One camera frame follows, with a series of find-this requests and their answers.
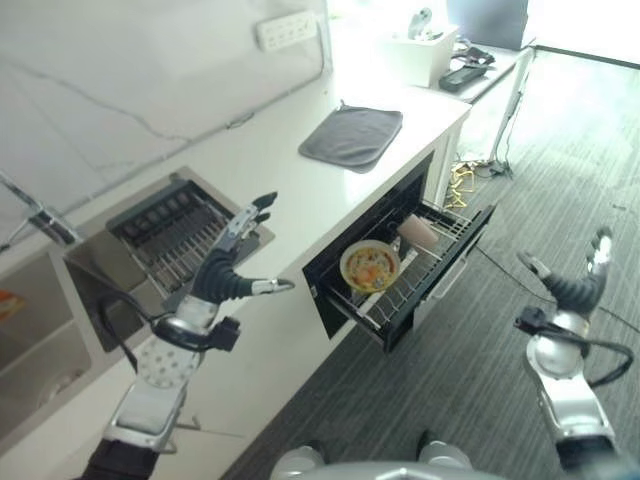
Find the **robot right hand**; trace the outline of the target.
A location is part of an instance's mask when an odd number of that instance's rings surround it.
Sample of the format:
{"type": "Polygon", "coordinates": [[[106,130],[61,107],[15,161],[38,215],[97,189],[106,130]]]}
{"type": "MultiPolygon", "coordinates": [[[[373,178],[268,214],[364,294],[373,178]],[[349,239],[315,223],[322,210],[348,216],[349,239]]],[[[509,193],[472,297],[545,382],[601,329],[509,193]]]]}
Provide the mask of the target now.
{"type": "Polygon", "coordinates": [[[590,242],[593,252],[587,257],[587,273],[568,279],[552,271],[529,252],[518,252],[517,258],[544,285],[556,301],[559,310],[589,317],[599,305],[609,276],[613,232],[600,227],[590,242]]]}

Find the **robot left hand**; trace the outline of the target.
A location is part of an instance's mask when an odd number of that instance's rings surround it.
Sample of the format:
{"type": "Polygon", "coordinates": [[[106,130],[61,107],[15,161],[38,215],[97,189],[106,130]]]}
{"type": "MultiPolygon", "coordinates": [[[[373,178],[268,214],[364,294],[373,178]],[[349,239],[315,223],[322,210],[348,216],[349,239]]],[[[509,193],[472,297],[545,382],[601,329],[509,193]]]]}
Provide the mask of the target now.
{"type": "Polygon", "coordinates": [[[194,324],[204,325],[213,319],[219,306],[228,301],[276,294],[295,288],[295,283],[283,278],[247,278],[235,271],[235,260],[242,244],[254,229],[270,217],[277,192],[253,200],[224,227],[200,268],[190,290],[177,305],[175,314],[185,318],[196,311],[194,324]]]}

